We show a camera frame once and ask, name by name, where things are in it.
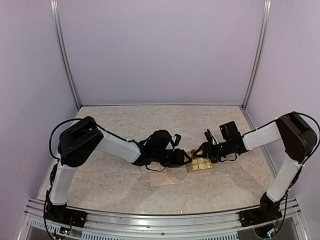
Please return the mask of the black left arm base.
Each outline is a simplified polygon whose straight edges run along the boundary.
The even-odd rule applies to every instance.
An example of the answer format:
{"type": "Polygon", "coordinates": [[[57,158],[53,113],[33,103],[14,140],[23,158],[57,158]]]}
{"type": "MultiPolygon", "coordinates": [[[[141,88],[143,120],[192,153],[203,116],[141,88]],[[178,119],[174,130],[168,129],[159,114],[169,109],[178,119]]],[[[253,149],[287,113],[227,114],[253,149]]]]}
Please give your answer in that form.
{"type": "Polygon", "coordinates": [[[66,203],[64,205],[53,205],[49,199],[46,199],[44,218],[70,227],[84,228],[87,213],[82,210],[68,208],[66,203]]]}

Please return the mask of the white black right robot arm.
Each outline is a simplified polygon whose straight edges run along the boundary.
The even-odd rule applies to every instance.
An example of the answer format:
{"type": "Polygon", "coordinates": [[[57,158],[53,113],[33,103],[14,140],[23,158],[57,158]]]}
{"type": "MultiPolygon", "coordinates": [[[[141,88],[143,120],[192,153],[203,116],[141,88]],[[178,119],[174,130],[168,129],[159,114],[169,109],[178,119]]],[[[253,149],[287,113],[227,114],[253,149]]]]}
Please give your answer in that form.
{"type": "Polygon", "coordinates": [[[207,158],[213,163],[229,161],[256,149],[264,149],[270,162],[278,160],[274,181],[264,194],[267,202],[278,203],[299,179],[302,168],[320,146],[320,125],[310,115],[292,111],[249,132],[240,133],[234,121],[219,127],[223,141],[218,142],[210,130],[206,141],[193,153],[194,158],[207,158]]]}

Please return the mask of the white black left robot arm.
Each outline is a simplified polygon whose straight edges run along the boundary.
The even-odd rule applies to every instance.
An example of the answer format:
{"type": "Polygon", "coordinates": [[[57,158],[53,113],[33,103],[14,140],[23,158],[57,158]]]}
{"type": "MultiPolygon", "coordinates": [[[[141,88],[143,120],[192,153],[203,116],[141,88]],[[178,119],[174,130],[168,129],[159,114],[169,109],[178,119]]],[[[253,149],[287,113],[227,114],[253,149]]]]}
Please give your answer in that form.
{"type": "Polygon", "coordinates": [[[167,130],[157,130],[146,139],[136,141],[106,130],[91,116],[73,118],[71,121],[74,124],[59,136],[58,163],[53,168],[47,194],[54,206],[67,203],[75,172],[94,151],[110,154],[138,167],[148,167],[155,162],[166,169],[192,162],[192,158],[177,147],[181,140],[179,134],[171,136],[167,130]]]}

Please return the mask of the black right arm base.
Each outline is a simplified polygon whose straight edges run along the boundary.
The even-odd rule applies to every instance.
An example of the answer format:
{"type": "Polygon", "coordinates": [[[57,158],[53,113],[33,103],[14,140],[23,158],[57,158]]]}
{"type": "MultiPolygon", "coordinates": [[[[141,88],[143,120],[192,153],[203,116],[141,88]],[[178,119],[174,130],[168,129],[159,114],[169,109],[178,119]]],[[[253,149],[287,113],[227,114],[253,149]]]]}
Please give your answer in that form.
{"type": "Polygon", "coordinates": [[[260,199],[259,207],[239,212],[241,226],[249,227],[280,219],[280,203],[281,200],[273,202],[265,192],[260,199]]]}

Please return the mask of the brown round sticker sheet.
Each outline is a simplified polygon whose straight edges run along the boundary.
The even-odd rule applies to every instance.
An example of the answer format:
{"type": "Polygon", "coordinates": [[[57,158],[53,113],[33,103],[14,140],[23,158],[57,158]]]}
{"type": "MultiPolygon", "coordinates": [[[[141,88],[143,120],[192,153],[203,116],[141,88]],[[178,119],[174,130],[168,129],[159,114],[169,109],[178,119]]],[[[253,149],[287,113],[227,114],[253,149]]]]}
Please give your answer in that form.
{"type": "Polygon", "coordinates": [[[203,171],[203,170],[208,170],[211,169],[212,162],[208,158],[202,158],[202,157],[196,157],[194,158],[192,154],[195,152],[194,149],[191,151],[188,151],[187,154],[192,158],[192,162],[188,163],[186,165],[186,172],[187,173],[193,173],[193,172],[198,172],[198,171],[203,171]]]}

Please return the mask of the pink envelope with flap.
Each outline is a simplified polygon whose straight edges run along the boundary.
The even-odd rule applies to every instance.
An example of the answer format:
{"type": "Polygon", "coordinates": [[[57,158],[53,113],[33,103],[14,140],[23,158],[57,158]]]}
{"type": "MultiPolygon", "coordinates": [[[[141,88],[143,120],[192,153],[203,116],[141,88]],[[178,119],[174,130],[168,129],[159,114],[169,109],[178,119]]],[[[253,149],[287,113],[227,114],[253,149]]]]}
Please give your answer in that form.
{"type": "Polygon", "coordinates": [[[150,186],[152,188],[176,185],[183,182],[186,177],[187,172],[185,170],[179,171],[171,168],[162,172],[149,172],[150,186]]]}

